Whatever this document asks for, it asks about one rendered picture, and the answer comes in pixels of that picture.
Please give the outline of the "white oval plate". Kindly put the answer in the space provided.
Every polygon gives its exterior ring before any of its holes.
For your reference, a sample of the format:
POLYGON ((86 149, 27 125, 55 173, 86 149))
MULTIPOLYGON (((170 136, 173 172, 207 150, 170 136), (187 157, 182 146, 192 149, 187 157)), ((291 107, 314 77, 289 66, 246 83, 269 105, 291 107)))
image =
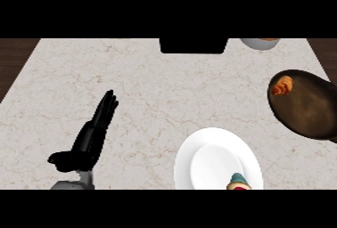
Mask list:
POLYGON ((222 128, 200 129, 176 153, 175 188, 224 190, 235 173, 255 190, 263 189, 259 160, 244 140, 222 128))

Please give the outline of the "dark brown pan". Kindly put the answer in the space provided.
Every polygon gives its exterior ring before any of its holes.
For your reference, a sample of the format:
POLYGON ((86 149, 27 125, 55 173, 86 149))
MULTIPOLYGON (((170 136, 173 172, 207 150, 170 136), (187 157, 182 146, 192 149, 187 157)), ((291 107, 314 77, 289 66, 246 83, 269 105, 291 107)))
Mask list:
POLYGON ((337 86, 300 69, 281 71, 271 79, 268 100, 274 116, 284 126, 306 138, 337 143, 337 86), (274 95, 281 77, 294 80, 293 90, 274 95))

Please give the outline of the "black box appliance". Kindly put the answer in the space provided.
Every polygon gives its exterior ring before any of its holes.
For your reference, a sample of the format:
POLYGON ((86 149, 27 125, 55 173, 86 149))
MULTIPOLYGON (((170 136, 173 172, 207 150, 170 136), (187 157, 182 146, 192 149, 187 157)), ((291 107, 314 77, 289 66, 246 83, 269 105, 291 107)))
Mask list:
POLYGON ((163 53, 222 54, 228 44, 226 38, 161 38, 163 53))

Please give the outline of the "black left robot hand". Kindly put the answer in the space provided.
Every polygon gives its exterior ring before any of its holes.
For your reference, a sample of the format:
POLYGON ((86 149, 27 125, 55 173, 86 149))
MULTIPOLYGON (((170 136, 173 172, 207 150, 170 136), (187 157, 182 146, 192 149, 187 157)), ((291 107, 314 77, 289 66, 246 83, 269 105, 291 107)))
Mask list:
POLYGON ((48 159, 59 172, 88 172, 93 169, 102 154, 105 135, 117 106, 119 100, 114 91, 110 90, 102 97, 92 120, 80 129, 71 150, 54 153, 48 159))

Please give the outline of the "white bowl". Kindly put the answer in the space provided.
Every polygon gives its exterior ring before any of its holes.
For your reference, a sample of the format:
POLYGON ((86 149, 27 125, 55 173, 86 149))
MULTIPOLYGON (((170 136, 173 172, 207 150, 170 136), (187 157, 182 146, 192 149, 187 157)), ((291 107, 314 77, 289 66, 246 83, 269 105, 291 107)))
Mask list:
POLYGON ((259 38, 243 38, 241 41, 252 49, 260 50, 260 51, 271 50, 280 42, 280 40, 263 41, 259 38))

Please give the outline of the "orange croissant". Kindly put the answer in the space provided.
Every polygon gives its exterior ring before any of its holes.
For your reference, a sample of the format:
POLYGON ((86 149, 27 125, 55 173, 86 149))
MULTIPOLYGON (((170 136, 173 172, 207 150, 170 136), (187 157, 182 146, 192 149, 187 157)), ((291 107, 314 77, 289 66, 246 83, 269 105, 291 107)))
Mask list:
POLYGON ((287 95, 293 91, 294 80, 289 76, 283 76, 271 90, 274 95, 287 95))

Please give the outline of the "teal cupcake with red cherry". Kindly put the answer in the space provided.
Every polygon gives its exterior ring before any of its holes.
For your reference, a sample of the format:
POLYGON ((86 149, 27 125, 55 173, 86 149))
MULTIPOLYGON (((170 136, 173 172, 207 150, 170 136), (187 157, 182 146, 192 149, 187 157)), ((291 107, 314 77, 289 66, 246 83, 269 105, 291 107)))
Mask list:
POLYGON ((226 185, 228 190, 250 190, 252 187, 247 183, 246 177, 240 173, 234 173, 231 182, 226 185))

